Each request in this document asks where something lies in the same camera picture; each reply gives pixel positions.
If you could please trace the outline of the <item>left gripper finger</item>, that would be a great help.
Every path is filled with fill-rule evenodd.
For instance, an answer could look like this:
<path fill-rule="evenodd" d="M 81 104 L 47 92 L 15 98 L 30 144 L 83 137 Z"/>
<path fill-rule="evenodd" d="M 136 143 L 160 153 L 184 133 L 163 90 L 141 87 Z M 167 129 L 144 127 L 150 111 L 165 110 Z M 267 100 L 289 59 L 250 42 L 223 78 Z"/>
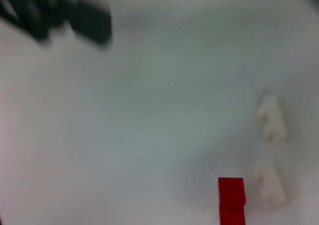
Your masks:
<path fill-rule="evenodd" d="M 108 8 L 89 0 L 62 0 L 64 18 L 73 31 L 98 45 L 112 39 L 112 17 Z"/>
<path fill-rule="evenodd" d="M 48 0 L 0 0 L 0 17 L 37 41 L 49 37 L 50 12 Z"/>

